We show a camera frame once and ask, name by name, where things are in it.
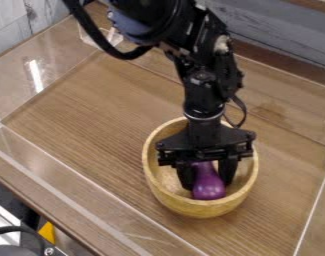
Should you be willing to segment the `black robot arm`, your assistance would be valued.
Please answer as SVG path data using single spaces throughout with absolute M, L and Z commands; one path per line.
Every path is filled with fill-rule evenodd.
M 108 19 L 127 40 L 162 49 L 184 88 L 186 125 L 155 143 L 158 164 L 176 170 L 182 187 L 195 183 L 192 165 L 215 161 L 230 184 L 240 159 L 252 155 L 255 133 L 234 124 L 226 104 L 243 87 L 227 26 L 196 0 L 104 0 Z

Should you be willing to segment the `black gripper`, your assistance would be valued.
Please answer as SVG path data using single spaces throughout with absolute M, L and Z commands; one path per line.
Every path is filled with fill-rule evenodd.
M 218 161 L 219 177 L 228 186 L 238 162 L 252 156 L 252 131 L 232 128 L 218 120 L 174 119 L 158 128 L 158 164 L 176 167 L 182 188 L 191 191 L 195 169 L 191 162 Z

